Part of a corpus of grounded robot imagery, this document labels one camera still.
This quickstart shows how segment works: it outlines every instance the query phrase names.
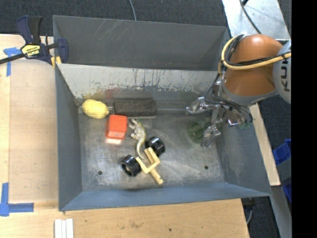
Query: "white plastic piece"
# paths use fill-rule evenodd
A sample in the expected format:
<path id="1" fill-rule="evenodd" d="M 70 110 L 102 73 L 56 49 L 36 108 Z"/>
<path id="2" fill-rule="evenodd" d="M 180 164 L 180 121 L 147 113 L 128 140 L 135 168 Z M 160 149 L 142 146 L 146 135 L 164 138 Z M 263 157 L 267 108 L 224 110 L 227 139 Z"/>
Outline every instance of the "white plastic piece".
<path id="1" fill-rule="evenodd" d="M 54 238 L 74 238 L 73 219 L 55 220 Z"/>

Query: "clamp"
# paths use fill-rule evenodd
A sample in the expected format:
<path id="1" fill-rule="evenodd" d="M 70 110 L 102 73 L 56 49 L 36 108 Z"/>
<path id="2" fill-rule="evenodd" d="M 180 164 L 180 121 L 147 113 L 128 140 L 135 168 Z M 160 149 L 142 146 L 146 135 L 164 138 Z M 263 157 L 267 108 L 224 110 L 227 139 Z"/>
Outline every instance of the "clamp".
<path id="1" fill-rule="evenodd" d="M 65 63 L 68 58 L 68 46 L 66 39 L 60 38 L 56 43 L 41 43 L 40 26 L 43 18 L 41 16 L 23 16 L 17 20 L 16 26 L 19 34 L 23 37 L 25 45 L 21 47 L 21 53 L 0 60 L 0 64 L 17 60 L 20 58 L 37 59 L 55 65 L 55 59 L 50 54 L 50 49 L 58 48 L 59 56 L 56 57 L 60 62 Z"/>

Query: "green object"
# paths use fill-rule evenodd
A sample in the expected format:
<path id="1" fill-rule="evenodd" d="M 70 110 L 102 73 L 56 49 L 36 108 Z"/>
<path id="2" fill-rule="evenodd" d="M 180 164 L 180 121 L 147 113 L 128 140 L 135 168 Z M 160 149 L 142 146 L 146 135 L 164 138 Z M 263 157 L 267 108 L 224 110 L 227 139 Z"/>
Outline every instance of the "green object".
<path id="1" fill-rule="evenodd" d="M 204 131 L 210 126 L 211 118 L 205 117 L 197 121 L 192 121 L 187 125 L 187 133 L 195 143 L 201 143 L 204 137 Z"/>

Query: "orange object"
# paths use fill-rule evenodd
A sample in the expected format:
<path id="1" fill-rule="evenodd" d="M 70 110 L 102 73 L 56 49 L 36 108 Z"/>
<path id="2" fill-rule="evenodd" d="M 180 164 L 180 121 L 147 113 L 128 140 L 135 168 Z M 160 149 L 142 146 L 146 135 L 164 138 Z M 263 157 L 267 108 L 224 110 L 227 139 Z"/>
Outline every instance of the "orange object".
<path id="1" fill-rule="evenodd" d="M 128 117 L 110 115 L 106 122 L 106 138 L 123 140 L 127 133 Z"/>

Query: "toy lemon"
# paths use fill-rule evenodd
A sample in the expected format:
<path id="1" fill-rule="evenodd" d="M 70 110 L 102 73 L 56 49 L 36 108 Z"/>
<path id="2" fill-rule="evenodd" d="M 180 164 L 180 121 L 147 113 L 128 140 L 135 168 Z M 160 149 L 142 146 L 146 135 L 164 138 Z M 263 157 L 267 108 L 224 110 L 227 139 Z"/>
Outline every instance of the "toy lemon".
<path id="1" fill-rule="evenodd" d="M 105 118 L 109 114 L 108 107 L 101 101 L 92 99 L 85 100 L 82 108 L 86 115 L 96 119 Z"/>

